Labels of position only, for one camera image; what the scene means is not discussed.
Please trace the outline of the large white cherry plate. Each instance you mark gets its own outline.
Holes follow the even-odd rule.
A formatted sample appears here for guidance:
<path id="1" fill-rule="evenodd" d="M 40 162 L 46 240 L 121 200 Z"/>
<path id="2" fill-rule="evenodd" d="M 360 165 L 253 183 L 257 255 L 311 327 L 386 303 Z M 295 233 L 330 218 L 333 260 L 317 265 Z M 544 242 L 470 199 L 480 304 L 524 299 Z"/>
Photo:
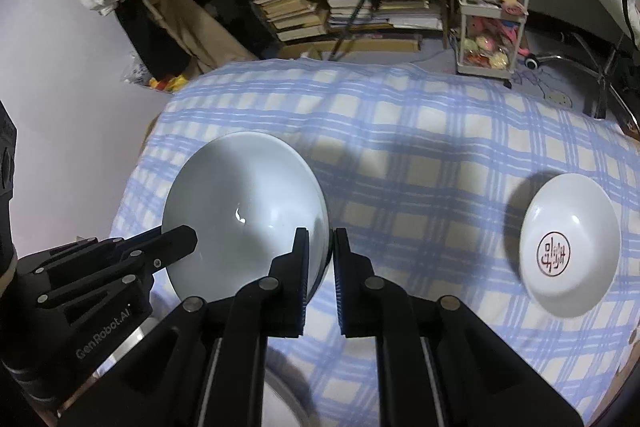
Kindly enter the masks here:
<path id="1" fill-rule="evenodd" d="M 265 369 L 262 427 L 309 427 L 311 421 L 291 389 Z"/>

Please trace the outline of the yellow red snack bag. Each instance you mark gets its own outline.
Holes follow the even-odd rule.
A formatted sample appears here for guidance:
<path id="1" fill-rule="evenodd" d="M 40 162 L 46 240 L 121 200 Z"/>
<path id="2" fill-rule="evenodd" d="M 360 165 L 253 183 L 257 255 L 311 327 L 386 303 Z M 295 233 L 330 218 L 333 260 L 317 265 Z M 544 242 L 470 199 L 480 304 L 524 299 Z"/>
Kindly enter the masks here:
<path id="1" fill-rule="evenodd" d="M 156 91 L 174 93 L 186 87 L 188 83 L 188 78 L 183 75 L 179 75 L 177 77 L 165 78 L 162 80 L 151 78 L 149 80 L 149 87 Z"/>

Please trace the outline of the brown cardboard sheet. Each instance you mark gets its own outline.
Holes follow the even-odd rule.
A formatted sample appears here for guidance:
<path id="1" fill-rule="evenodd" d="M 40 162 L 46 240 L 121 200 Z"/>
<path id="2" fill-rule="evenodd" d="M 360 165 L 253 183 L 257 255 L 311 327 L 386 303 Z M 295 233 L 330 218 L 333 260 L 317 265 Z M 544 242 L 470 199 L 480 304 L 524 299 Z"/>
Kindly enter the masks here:
<path id="1" fill-rule="evenodd" d="M 230 62 L 257 60 L 195 0 L 142 2 L 160 27 L 190 56 L 188 72 L 205 74 Z"/>

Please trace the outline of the blue checked tablecloth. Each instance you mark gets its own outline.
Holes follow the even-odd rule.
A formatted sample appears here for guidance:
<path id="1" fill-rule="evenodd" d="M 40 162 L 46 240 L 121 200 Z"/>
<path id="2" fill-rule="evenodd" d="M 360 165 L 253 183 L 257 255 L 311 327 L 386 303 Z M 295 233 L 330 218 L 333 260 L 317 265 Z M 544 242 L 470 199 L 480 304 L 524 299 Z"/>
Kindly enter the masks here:
<path id="1" fill-rule="evenodd" d="M 460 297 L 583 418 L 596 415 L 639 322 L 639 145 L 615 124 L 495 81 L 409 65 L 231 63 L 169 99 L 113 234 L 156 227 L 180 167 L 240 130 L 299 151 L 332 223 L 376 271 L 413 295 Z M 608 295 L 566 321 L 534 305 L 516 274 L 528 203 L 560 172 L 598 182 L 622 229 Z"/>

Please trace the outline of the large red patterned bowl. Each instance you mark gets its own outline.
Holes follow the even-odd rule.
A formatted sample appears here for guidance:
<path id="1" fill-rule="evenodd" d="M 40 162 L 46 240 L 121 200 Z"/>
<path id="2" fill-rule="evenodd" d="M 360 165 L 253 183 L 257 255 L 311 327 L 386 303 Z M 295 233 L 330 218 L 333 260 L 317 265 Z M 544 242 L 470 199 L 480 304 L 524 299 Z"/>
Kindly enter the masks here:
<path id="1" fill-rule="evenodd" d="M 521 280 L 552 317 L 582 317 L 611 288 L 620 248 L 620 222 L 603 188 L 588 176 L 562 173 L 526 210 L 518 244 Z"/>

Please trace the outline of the office chair base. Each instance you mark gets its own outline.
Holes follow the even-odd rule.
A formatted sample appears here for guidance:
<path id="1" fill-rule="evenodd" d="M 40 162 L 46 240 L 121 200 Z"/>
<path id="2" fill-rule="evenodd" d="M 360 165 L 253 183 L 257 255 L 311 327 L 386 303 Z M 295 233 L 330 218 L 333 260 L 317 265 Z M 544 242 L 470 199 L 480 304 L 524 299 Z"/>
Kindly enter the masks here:
<path id="1" fill-rule="evenodd" d="M 572 36 L 575 38 L 585 54 L 587 54 L 590 65 L 579 61 L 578 58 L 562 53 L 529 53 L 524 58 L 524 65 L 528 69 L 536 70 L 544 64 L 563 63 L 590 76 L 594 79 L 598 88 L 597 98 L 596 101 L 594 101 L 593 109 L 590 110 L 590 116 L 597 120 L 605 120 L 606 116 L 608 116 L 608 102 L 613 101 L 616 104 L 616 107 L 622 112 L 622 116 L 618 118 L 620 129 L 622 129 L 626 135 L 638 140 L 639 119 L 634 115 L 634 112 L 624 101 L 620 92 L 618 92 L 613 86 L 614 67 L 620 57 L 620 51 L 622 50 L 622 45 L 626 39 L 625 35 L 620 35 L 620 38 L 617 39 L 611 53 L 608 54 L 608 57 L 603 63 L 601 63 L 592 53 L 588 43 L 586 43 L 586 40 L 582 38 L 581 35 L 577 32 L 572 32 Z"/>

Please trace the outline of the plain white bowl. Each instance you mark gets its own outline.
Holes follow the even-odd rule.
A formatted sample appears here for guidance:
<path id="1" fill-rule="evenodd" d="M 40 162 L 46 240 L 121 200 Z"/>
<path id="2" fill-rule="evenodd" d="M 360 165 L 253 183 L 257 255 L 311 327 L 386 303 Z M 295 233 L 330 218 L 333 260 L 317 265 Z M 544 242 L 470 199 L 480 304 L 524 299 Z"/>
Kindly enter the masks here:
<path id="1" fill-rule="evenodd" d="M 164 231 L 180 225 L 198 236 L 194 251 L 167 268 L 180 299 L 234 296 L 292 251 L 299 228 L 309 233 L 309 295 L 326 272 L 330 220 L 320 184 L 304 158 L 270 134 L 221 136 L 183 165 L 162 218 Z"/>

